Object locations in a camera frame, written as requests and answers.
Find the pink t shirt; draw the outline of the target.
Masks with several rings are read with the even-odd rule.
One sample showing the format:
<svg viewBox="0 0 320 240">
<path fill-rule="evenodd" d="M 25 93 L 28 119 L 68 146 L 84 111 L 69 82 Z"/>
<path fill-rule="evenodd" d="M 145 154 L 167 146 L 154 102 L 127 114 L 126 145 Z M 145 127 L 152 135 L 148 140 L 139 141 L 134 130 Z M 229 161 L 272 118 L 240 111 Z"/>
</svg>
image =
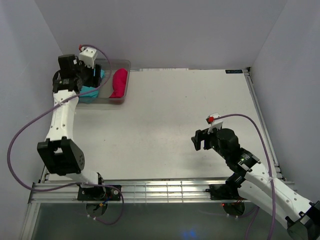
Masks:
<svg viewBox="0 0 320 240">
<path fill-rule="evenodd" d="M 122 98 L 125 95 L 128 71 L 125 68 L 118 69 L 112 78 L 113 92 L 110 98 Z"/>
</svg>

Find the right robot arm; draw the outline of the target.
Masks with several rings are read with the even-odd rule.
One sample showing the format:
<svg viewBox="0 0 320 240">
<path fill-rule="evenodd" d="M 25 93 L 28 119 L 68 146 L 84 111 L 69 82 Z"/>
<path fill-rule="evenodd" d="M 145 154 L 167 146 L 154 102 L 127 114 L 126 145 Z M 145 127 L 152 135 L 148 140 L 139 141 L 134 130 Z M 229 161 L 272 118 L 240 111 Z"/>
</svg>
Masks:
<svg viewBox="0 0 320 240">
<path fill-rule="evenodd" d="M 191 138 L 198 151 L 216 151 L 233 171 L 226 181 L 226 194 L 241 196 L 275 216 L 294 240 L 316 240 L 320 236 L 320 203 L 299 195 L 283 181 L 269 176 L 265 165 L 241 147 L 228 128 L 197 130 Z"/>
</svg>

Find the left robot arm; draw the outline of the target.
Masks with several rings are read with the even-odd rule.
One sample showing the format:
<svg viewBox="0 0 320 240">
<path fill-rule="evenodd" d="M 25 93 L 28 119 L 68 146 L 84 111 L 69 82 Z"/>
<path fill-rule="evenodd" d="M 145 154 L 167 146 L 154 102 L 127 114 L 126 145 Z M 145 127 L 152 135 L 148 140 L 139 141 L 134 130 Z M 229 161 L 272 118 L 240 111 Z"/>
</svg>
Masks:
<svg viewBox="0 0 320 240">
<path fill-rule="evenodd" d="M 106 187 L 99 183 L 97 172 L 85 169 L 85 154 L 73 140 L 73 125 L 79 93 L 83 86 L 98 87 L 101 66 L 95 63 L 97 51 L 89 48 L 78 56 L 58 57 L 60 69 L 52 78 L 54 110 L 49 131 L 37 151 L 50 174 L 66 176 L 81 184 L 89 184 L 88 193 L 100 200 Z"/>
</svg>

